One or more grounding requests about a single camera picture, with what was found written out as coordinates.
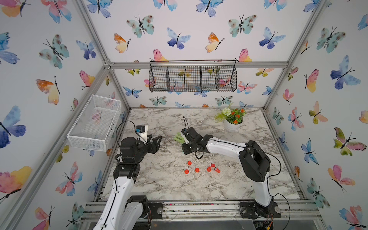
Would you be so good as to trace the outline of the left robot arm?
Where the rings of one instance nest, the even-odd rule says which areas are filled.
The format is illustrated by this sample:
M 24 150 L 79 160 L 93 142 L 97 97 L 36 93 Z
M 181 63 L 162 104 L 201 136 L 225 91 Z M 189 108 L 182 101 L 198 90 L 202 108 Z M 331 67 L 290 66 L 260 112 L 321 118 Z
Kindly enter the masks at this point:
M 140 162 L 146 154 L 155 154 L 160 149 L 162 136 L 147 141 L 128 137 L 121 141 L 120 153 L 114 170 L 114 185 L 95 230 L 132 230 L 138 219 L 150 213 L 145 195 L 132 195 L 131 191 L 140 172 Z

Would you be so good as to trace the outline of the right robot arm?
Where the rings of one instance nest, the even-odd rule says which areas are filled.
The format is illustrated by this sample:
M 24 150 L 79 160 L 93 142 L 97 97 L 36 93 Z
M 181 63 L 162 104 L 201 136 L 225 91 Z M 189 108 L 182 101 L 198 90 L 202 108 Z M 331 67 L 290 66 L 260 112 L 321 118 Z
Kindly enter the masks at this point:
M 182 129 L 174 138 L 182 146 L 185 155 L 190 153 L 216 153 L 237 159 L 245 175 L 253 181 L 255 200 L 240 203 L 240 216 L 244 219 L 280 218 L 278 204 L 270 195 L 268 177 L 271 160 L 253 140 L 236 143 L 221 140 L 212 135 L 201 136 L 194 128 Z

